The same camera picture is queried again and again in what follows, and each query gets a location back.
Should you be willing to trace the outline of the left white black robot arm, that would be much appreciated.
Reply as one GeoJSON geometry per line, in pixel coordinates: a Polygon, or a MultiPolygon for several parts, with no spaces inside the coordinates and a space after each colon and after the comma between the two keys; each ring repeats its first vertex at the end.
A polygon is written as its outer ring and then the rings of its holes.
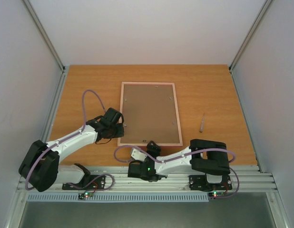
{"type": "Polygon", "coordinates": [[[59,164],[65,158],[102,139],[123,137],[123,123],[123,114],[109,108],[103,115],[88,121],[84,116],[82,127],[62,138],[33,142],[19,167],[19,174],[25,179],[25,189],[39,192],[49,189],[60,176],[59,164]]]}

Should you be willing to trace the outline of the pink photo frame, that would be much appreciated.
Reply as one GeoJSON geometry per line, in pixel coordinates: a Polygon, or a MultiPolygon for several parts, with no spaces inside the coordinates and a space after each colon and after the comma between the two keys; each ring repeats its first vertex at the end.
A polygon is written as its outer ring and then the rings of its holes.
{"type": "Polygon", "coordinates": [[[124,136],[118,145],[183,145],[175,84],[172,82],[122,82],[120,112],[124,136]]]}

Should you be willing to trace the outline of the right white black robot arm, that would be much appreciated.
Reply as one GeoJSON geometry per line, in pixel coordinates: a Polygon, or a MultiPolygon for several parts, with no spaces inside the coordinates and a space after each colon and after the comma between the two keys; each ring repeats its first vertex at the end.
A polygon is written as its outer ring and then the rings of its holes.
{"type": "Polygon", "coordinates": [[[205,184],[216,188],[223,175],[230,174],[226,144],[217,141],[193,139],[185,149],[167,156],[161,156],[161,148],[154,141],[147,144],[147,150],[133,149],[133,160],[128,165],[127,176],[155,182],[184,167],[205,173],[205,184]]]}

